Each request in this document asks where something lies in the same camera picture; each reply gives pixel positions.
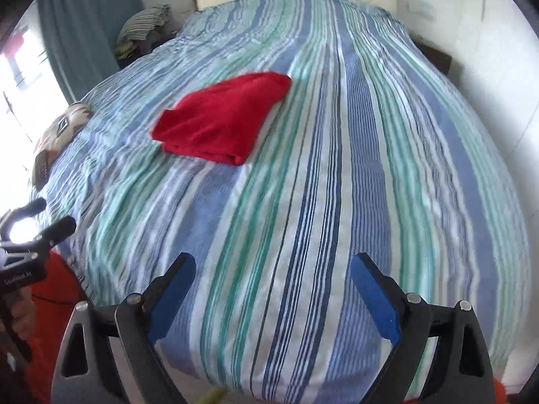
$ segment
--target blue striped fabric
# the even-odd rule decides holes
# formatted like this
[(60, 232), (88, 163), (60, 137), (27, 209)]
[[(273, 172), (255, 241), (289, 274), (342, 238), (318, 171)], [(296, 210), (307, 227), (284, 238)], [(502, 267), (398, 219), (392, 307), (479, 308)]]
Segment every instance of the blue striped fabric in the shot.
[[(245, 165), (149, 138), (185, 94), (261, 70), (293, 84)], [(211, 7), (83, 101), (94, 117), (56, 161), (41, 223), (76, 218), (60, 251), (98, 304), (195, 256), (161, 341), (174, 367), (268, 401), (359, 402), (387, 355), (349, 276), (361, 251), (430, 303), (468, 299), (494, 367), (506, 362), (530, 297), (518, 197), (478, 117), (386, 11)]]

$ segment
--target patterned cushion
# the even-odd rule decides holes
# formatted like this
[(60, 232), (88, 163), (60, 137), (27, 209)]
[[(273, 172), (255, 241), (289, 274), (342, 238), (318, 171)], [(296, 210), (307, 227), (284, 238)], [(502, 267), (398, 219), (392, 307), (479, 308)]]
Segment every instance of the patterned cushion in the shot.
[(156, 26), (163, 26), (170, 18), (170, 6), (155, 6), (129, 18), (123, 25), (116, 44), (126, 41), (143, 41)]
[(34, 149), (34, 165), (31, 169), (32, 183), (38, 190), (47, 183), (52, 164), (63, 149), (92, 117), (90, 107), (84, 103), (70, 105), (43, 132)]

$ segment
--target window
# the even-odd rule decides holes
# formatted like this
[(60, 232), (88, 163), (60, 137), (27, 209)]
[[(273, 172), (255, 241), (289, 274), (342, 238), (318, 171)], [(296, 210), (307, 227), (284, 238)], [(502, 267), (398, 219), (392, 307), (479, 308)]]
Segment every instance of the window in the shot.
[[(33, 147), (67, 108), (41, 37), (37, 2), (25, 12), (0, 54), (0, 215), (28, 202)], [(29, 240), (33, 222), (15, 225), (14, 241)]]

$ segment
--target hand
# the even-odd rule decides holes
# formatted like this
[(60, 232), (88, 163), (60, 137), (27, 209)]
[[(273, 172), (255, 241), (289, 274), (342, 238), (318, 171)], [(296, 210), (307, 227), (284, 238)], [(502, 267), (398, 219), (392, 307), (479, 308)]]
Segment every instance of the hand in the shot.
[[(11, 307), (13, 316), (13, 331), (23, 340), (28, 340), (36, 329), (36, 306), (32, 301), (32, 289), (23, 287), (19, 290), (20, 299)], [(0, 332), (5, 332), (5, 327), (0, 321)]]

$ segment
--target red towel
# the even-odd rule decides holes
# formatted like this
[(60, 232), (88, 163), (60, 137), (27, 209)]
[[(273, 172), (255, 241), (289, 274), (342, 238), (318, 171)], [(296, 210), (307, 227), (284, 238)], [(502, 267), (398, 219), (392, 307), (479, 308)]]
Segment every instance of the red towel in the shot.
[(288, 76), (259, 72), (195, 91), (163, 111), (152, 139), (162, 141), (166, 152), (241, 165), (266, 115), (291, 83)]

